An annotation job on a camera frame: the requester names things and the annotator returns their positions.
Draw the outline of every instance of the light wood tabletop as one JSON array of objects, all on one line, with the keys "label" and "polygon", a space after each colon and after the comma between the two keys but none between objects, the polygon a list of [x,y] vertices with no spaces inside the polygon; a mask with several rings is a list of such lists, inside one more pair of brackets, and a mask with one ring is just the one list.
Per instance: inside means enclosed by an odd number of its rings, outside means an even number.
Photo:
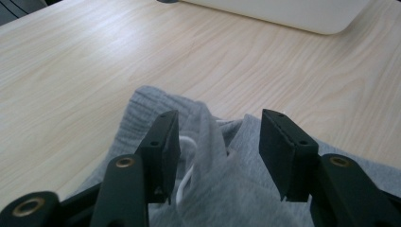
[{"label": "light wood tabletop", "polygon": [[401,3],[323,36],[188,3],[64,0],[0,27],[0,209],[72,193],[142,85],[213,115],[287,114],[310,135],[401,168]]}]

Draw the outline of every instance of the black cable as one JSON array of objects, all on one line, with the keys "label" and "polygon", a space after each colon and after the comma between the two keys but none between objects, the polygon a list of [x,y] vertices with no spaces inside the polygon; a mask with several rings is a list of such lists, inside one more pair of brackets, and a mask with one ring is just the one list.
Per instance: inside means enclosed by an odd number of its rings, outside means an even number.
[{"label": "black cable", "polygon": [[18,9],[22,10],[24,13],[29,14],[29,13],[27,13],[25,10],[23,10],[22,8],[20,8],[20,6],[18,6],[16,3],[14,3],[13,0],[9,0],[9,1],[10,1],[12,4],[14,4]]},{"label": "black cable", "polygon": [[2,3],[0,1],[1,5],[3,5],[4,8],[6,8],[12,15],[14,15],[16,18],[19,18],[17,15],[15,15],[11,10],[9,10],[9,8],[6,7],[6,5],[4,5],[4,3]]}]

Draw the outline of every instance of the gray cloth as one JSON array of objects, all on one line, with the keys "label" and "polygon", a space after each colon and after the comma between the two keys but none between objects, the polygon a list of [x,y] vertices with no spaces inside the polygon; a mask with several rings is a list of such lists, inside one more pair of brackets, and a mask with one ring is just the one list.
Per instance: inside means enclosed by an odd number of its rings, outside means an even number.
[{"label": "gray cloth", "polygon": [[[182,155],[171,205],[149,206],[150,226],[313,226],[308,203],[280,201],[280,196],[258,154],[260,119],[217,121],[205,104],[141,87],[132,96],[110,151],[77,193],[102,181],[112,158],[134,153],[157,115],[178,110]],[[318,141],[320,154],[343,151]],[[401,171],[353,155],[376,185],[401,196]],[[193,165],[183,200],[175,195],[185,172]]]}]

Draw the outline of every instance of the white container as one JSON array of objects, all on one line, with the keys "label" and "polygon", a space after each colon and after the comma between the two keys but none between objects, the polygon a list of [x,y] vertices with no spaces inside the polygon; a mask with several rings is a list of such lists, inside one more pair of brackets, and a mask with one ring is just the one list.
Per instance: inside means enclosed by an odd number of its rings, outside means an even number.
[{"label": "white container", "polygon": [[183,0],[321,34],[344,30],[369,0]]}]

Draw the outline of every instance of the wrinkled fabric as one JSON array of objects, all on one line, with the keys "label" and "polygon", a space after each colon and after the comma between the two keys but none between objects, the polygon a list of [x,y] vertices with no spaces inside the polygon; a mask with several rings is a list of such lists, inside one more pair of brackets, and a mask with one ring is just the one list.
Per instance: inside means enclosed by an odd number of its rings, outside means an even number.
[{"label": "wrinkled fabric", "polygon": [[[150,226],[313,226],[309,203],[280,201],[258,154],[260,119],[245,115],[240,120],[221,121],[201,102],[148,86],[132,96],[105,160],[76,193],[100,183],[112,158],[134,153],[157,115],[171,110],[179,111],[180,135],[197,145],[180,142],[173,202],[149,206]],[[317,142],[321,155],[338,153],[353,158],[380,189],[401,196],[399,169]],[[177,188],[191,166],[191,180],[177,205]]]}]

